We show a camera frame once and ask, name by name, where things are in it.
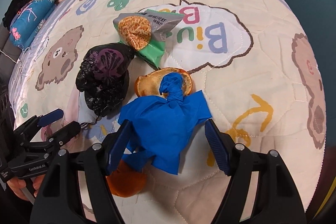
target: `mattress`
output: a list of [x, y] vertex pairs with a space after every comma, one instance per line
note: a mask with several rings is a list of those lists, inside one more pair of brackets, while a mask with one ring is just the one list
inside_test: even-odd
[[[284, 0], [65, 0], [23, 55], [20, 76], [12, 76], [16, 126], [66, 109], [88, 49], [118, 41], [113, 19], [120, 13], [148, 8], [185, 15], [167, 38], [160, 67], [189, 71], [221, 132], [256, 152], [278, 150], [307, 209], [323, 162], [325, 101], [308, 38]], [[132, 61], [123, 104], [136, 98], [136, 78], [152, 71], [140, 58]], [[118, 117], [90, 126], [68, 150], [102, 141], [119, 128]], [[140, 194], [114, 197], [125, 223], [211, 223], [230, 179], [216, 165], [204, 126], [183, 151], [177, 176], [151, 165], [144, 172], [148, 182]], [[251, 214], [257, 179], [254, 174], [242, 219]], [[85, 212], [94, 219], [83, 174], [80, 184]]]

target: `silver screw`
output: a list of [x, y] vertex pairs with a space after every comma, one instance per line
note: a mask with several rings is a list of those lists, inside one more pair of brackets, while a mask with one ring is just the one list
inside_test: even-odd
[[94, 145], [92, 145], [92, 149], [94, 151], [100, 150], [101, 149], [101, 144], [100, 143], [95, 143]]
[[276, 150], [271, 150], [269, 153], [270, 153], [271, 156], [273, 156], [273, 157], [277, 157], [277, 156], [279, 155], [278, 151], [276, 151]]
[[237, 150], [239, 150], [239, 151], [243, 151], [244, 148], [245, 148], [245, 146], [244, 146], [243, 144], [241, 144], [241, 143], [237, 143], [237, 144], [236, 144], [236, 149], [237, 149]]
[[58, 151], [59, 156], [64, 156], [66, 153], [67, 151], [65, 149], [61, 149], [60, 151]]

